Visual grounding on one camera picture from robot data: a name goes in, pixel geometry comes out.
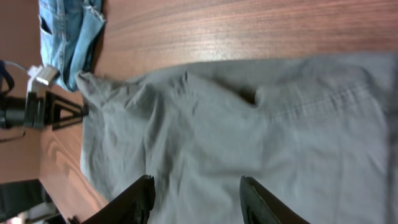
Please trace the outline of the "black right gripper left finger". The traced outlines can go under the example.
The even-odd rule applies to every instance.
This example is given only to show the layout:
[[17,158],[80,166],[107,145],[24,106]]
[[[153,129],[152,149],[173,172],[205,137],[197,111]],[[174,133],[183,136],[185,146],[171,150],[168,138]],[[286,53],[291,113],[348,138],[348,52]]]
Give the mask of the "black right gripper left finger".
[[155,202],[155,180],[143,175],[83,224],[147,224]]

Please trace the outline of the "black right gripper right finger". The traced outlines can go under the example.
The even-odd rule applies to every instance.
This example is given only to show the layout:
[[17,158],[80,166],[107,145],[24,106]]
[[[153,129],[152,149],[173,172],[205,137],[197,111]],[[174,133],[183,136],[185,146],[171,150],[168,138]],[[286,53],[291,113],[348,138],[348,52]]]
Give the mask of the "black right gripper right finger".
[[241,177],[239,199],[244,224],[309,224],[253,177]]

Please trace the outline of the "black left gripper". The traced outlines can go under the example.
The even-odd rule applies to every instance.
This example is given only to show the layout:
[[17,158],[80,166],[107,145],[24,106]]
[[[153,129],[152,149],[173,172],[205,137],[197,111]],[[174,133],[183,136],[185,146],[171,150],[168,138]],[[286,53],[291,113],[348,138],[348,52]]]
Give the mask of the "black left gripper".
[[72,114],[61,117],[61,111],[56,112],[50,122],[53,131],[80,124],[88,115],[88,108],[85,105],[79,105],[50,91],[45,92],[45,97],[37,96],[36,92],[29,92],[25,104],[24,126],[43,128],[45,112],[53,113],[57,108]]

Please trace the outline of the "grey cotton shorts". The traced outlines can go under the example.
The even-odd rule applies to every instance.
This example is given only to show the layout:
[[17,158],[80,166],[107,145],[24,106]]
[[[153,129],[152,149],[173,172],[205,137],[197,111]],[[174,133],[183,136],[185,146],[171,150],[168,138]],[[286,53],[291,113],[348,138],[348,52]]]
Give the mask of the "grey cotton shorts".
[[251,176],[310,223],[397,222],[397,54],[79,73],[81,171],[106,200],[155,180],[151,223],[242,223]]

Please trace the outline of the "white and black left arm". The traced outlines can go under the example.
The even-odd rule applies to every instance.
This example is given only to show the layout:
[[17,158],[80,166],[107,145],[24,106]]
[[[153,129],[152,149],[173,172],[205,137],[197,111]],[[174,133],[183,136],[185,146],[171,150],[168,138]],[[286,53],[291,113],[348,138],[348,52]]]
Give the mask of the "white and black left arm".
[[[15,81],[6,69],[8,65],[28,74],[25,98],[9,96]],[[7,90],[1,92],[1,129],[21,128],[21,135],[1,139],[2,143],[23,138],[25,128],[51,127],[55,131],[81,123],[88,115],[87,107],[49,91],[58,75],[59,71],[50,65],[25,68],[12,61],[1,61],[1,79],[7,84]]]

